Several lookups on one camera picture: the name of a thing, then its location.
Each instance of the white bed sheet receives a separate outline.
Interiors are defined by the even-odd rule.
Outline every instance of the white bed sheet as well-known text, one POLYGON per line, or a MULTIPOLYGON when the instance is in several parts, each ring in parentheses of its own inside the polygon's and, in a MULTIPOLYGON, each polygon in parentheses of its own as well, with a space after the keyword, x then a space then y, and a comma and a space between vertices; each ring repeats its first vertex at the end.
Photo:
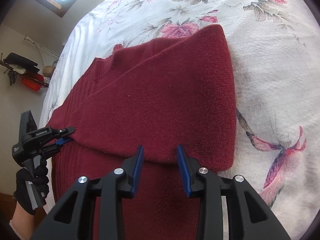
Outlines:
MULTIPOLYGON (((242 174, 264 198, 282 189, 272 211, 290 237, 299 239, 320 208, 320 27, 303 0, 106 0, 71 33, 50 82, 40 127, 93 59, 110 56, 116 44, 184 37, 214 23, 223 27, 228 42, 237 109, 260 143, 254 147, 248 128, 238 122, 234 165, 220 175, 242 174), (268 175, 281 151, 272 145, 280 145, 286 156, 268 175)), ((51 177, 50 161, 48 168, 51 177)), ((49 186, 47 212, 54 205, 51 181, 49 186)))

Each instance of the sweater cuff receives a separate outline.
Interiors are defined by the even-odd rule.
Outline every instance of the sweater cuff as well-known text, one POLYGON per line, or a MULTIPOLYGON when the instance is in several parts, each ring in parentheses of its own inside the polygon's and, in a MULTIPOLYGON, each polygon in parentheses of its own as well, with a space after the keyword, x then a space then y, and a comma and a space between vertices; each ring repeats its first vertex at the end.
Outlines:
POLYGON ((11 226, 12 230, 16 233, 16 235, 17 235, 21 240, 25 240, 22 236, 19 235, 19 233, 17 232, 17 230, 13 227, 13 225, 12 225, 12 220, 10 220, 9 225, 11 226))

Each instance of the wall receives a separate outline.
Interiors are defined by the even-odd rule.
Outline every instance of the wall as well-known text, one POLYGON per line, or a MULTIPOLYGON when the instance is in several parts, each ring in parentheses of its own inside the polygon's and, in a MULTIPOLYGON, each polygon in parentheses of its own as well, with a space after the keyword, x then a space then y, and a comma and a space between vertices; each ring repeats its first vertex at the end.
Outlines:
MULTIPOLYGON (((3 58, 10 52, 17 53, 37 62, 42 73, 41 60, 35 46, 24 40, 24 36, 5 25, 0 26, 0 53, 3 58)), ((52 65, 57 58, 40 49, 45 65, 52 65)), ((12 158, 11 148, 18 142, 20 115, 31 110, 36 123, 39 123, 42 104, 47 89, 32 91, 20 83, 20 77, 10 87, 9 77, 3 74, 6 68, 0 65, 0 192, 12 194, 15 191, 15 174, 20 167, 12 158)))
POLYGON ((59 55, 78 21, 103 1, 77 0, 60 18, 34 0, 17 0, 4 24, 59 55))

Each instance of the burgundy knit sweater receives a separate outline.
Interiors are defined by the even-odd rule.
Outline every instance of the burgundy knit sweater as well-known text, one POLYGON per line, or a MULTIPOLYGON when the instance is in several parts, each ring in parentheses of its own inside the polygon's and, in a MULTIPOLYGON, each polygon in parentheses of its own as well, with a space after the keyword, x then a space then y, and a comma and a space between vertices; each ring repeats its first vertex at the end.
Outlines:
POLYGON ((138 194, 123 200, 127 240, 195 239, 199 200, 183 192, 176 147, 184 144, 214 171, 233 163, 236 104, 223 29, 116 46, 109 58, 93 61, 48 125, 76 128, 52 161, 56 201, 79 176, 103 177, 142 144, 138 194))

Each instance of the human hand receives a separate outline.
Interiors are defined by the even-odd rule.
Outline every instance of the human hand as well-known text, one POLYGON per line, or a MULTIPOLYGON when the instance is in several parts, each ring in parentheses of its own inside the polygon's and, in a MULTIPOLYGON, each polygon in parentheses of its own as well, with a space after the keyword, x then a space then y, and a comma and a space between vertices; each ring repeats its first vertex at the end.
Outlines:
POLYGON ((44 198, 46 198, 49 193, 49 179, 47 177, 48 169, 46 165, 47 161, 41 159, 40 165, 34 170, 34 178, 25 168, 19 170, 16 174, 17 189, 14 192, 14 197, 22 206, 22 208, 33 216, 36 214, 36 212, 32 209, 31 200, 27 191, 26 181, 31 181, 32 184, 36 186, 36 190, 40 193, 42 192, 44 194, 44 198))

